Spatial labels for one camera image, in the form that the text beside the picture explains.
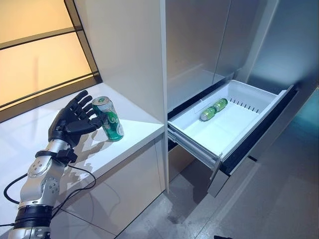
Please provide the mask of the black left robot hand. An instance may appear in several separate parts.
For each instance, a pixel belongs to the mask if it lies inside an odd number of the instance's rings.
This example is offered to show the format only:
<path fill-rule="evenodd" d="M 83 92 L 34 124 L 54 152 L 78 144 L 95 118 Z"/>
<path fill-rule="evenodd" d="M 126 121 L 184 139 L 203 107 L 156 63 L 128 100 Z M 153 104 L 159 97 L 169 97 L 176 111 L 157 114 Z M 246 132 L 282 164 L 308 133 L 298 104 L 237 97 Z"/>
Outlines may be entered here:
<path fill-rule="evenodd" d="M 48 141 L 62 140 L 74 148 L 82 135 L 99 129 L 105 123 L 106 117 L 90 118 L 95 113 L 90 103 L 92 99 L 92 96 L 83 90 L 61 109 L 48 130 Z"/>

